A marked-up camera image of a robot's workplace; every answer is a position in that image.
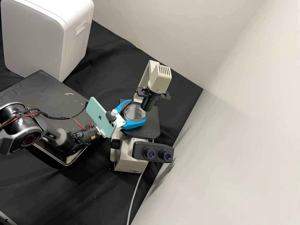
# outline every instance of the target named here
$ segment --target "focus knob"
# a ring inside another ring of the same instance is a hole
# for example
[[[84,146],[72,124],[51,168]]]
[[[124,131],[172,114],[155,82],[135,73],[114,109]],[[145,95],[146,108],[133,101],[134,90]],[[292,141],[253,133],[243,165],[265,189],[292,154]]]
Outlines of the focus knob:
[[[121,145],[121,140],[119,139],[112,139],[110,147],[113,149],[119,149]]]

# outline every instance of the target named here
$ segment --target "black cable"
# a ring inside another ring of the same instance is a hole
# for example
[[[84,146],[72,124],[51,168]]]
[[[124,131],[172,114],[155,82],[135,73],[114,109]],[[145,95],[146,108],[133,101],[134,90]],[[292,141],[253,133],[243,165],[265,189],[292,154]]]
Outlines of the black cable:
[[[72,117],[70,117],[70,116],[60,116],[60,117],[49,116],[47,113],[39,110],[38,108],[31,108],[31,109],[28,109],[28,110],[24,111],[23,113],[27,113],[29,111],[36,110],[36,111],[39,112],[39,114],[43,115],[44,117],[46,117],[48,119],[53,119],[53,120],[67,120],[67,119],[72,119],[72,118],[78,116],[80,113],[82,113],[85,110],[85,108],[87,107],[87,105],[88,105],[88,102],[85,103],[84,108],[79,113],[77,113],[76,115],[74,115]]]
[[[3,127],[5,127],[6,124],[10,123],[11,121],[13,121],[16,117],[11,117],[9,120],[5,121],[4,123],[2,123],[0,125],[0,131],[3,129]]]

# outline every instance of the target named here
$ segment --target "microscope base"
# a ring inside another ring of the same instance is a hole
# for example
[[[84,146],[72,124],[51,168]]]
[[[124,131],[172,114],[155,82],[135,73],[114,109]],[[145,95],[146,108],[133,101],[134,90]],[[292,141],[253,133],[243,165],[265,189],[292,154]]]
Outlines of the microscope base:
[[[128,173],[142,173],[146,168],[148,161],[133,158],[132,148],[137,141],[148,142],[146,139],[128,138],[121,131],[113,134],[112,139],[121,140],[119,149],[111,148],[110,160],[114,162],[114,171],[122,171]]]

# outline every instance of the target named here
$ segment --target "robotic arm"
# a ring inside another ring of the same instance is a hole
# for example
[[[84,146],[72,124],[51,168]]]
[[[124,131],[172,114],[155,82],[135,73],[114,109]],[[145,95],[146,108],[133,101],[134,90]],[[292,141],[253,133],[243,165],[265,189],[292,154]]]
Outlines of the robotic arm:
[[[42,139],[64,155],[70,156],[100,137],[100,129],[95,125],[74,133],[63,128],[56,129],[43,119],[43,112],[32,113],[32,110],[26,110],[18,102],[0,107],[0,120],[0,153],[4,155]]]

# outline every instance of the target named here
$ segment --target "white cable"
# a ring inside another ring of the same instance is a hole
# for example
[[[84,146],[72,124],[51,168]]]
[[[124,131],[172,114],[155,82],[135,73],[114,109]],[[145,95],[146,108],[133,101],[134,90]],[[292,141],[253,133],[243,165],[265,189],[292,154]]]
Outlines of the white cable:
[[[130,203],[130,207],[129,207],[129,212],[128,212],[128,216],[127,216],[127,223],[126,223],[126,225],[129,225],[130,213],[131,213],[131,208],[132,208],[133,200],[134,200],[135,194],[136,194],[136,192],[137,192],[138,185],[139,185],[139,183],[140,183],[140,180],[141,180],[141,178],[142,178],[142,175],[143,175],[145,169],[147,168],[147,165],[148,165],[148,162],[147,162],[147,164],[146,164],[146,166],[145,166],[143,172],[141,173],[140,177],[138,178],[137,185],[136,185],[136,187],[135,187],[135,190],[134,190],[134,193],[133,193],[133,196],[132,196],[132,199],[131,199],[131,203]]]

